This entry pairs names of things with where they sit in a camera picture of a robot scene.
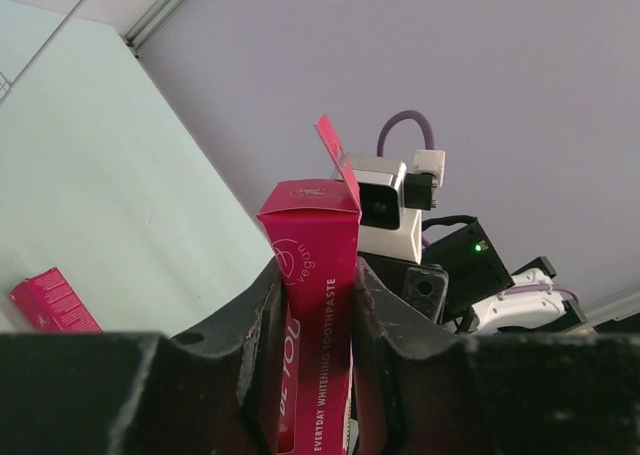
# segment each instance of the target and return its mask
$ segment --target gray wall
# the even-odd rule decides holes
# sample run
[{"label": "gray wall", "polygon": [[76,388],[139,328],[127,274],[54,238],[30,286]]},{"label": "gray wall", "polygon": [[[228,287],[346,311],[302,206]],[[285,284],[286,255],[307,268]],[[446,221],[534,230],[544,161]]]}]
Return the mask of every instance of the gray wall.
[{"label": "gray wall", "polygon": [[436,215],[478,215],[511,269],[547,254],[587,305],[640,283],[640,0],[189,0],[142,61],[251,213],[329,173],[323,112],[373,153],[415,108],[447,151]]}]

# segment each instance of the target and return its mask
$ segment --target pink toothpaste box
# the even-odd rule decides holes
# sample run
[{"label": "pink toothpaste box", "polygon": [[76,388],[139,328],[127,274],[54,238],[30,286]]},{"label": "pink toothpaste box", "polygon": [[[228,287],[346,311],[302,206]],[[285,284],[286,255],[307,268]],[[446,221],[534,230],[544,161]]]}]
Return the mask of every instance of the pink toothpaste box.
[{"label": "pink toothpaste box", "polygon": [[10,296],[38,331],[102,331],[57,268],[25,280],[11,291]]},{"label": "pink toothpaste box", "polygon": [[348,449],[360,198],[328,116],[316,123],[316,130],[344,182],[281,182],[258,214],[276,254],[290,310],[278,452],[296,455],[346,454]]}]

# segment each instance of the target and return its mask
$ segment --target cable connector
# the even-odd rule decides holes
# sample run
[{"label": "cable connector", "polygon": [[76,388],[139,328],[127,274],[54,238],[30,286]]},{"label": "cable connector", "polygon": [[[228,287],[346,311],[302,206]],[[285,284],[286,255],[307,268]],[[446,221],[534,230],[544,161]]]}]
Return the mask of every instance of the cable connector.
[{"label": "cable connector", "polygon": [[444,160],[443,150],[416,150],[413,158],[413,172],[430,173],[434,177],[434,188],[439,188],[444,179]]}]

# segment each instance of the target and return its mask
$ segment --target toothpaste box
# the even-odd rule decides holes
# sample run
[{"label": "toothpaste box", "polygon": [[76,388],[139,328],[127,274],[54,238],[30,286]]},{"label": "toothpaste box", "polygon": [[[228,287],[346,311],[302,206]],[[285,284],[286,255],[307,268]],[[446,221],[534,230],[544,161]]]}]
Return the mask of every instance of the toothpaste box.
[{"label": "toothpaste box", "polygon": [[57,268],[25,280],[11,291],[10,296],[38,331],[102,331]]},{"label": "toothpaste box", "polygon": [[360,199],[329,117],[316,130],[344,182],[281,182],[258,214],[289,301],[278,452],[295,455],[348,450]]}]

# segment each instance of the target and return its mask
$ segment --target box top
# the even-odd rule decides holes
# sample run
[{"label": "box top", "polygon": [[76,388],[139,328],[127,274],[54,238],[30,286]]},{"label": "box top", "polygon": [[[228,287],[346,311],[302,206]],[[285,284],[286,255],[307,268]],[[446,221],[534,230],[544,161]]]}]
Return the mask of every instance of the box top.
[{"label": "box top", "polygon": [[280,182],[258,213],[258,218],[269,213],[305,209],[360,214],[358,181],[340,137],[327,115],[323,115],[315,127],[344,181],[310,179]]}]

